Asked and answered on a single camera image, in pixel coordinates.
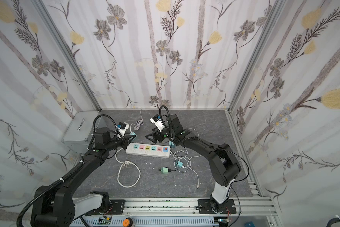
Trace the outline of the green charger with black cable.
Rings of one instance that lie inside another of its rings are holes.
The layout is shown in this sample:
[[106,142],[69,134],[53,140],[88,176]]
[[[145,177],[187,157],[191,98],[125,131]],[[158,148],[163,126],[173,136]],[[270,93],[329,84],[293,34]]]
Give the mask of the green charger with black cable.
[[168,174],[169,172],[171,172],[171,169],[168,169],[167,167],[161,167],[161,168],[159,168],[159,171],[162,174]]

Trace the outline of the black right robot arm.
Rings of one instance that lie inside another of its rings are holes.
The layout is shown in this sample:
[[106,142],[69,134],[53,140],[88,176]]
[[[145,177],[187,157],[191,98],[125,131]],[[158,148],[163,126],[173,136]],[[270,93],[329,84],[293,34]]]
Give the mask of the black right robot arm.
[[222,213],[229,208],[229,193],[232,185],[247,179],[239,178],[244,158],[232,151],[231,147],[208,141],[222,134],[225,128],[218,115],[201,114],[200,111],[187,111],[184,114],[170,113],[167,106],[160,106],[158,113],[150,118],[155,128],[146,135],[153,143],[167,139],[176,146],[188,148],[205,158],[215,181],[214,190],[210,195],[210,210]]

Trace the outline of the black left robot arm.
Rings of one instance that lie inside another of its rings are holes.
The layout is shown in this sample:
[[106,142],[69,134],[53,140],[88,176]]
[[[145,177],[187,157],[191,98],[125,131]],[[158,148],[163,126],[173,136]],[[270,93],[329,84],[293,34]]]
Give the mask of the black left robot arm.
[[87,152],[63,177],[49,186],[41,186],[36,190],[35,197],[17,217],[18,227],[23,225],[24,215],[30,208],[32,208],[30,224],[33,227],[68,227],[75,219],[86,213],[79,210],[79,200],[73,199],[75,191],[107,160],[110,151],[126,149],[135,138],[127,123],[114,123],[114,130],[108,127],[96,128],[96,122],[101,117],[112,120],[107,114],[99,114],[93,120],[92,138]]

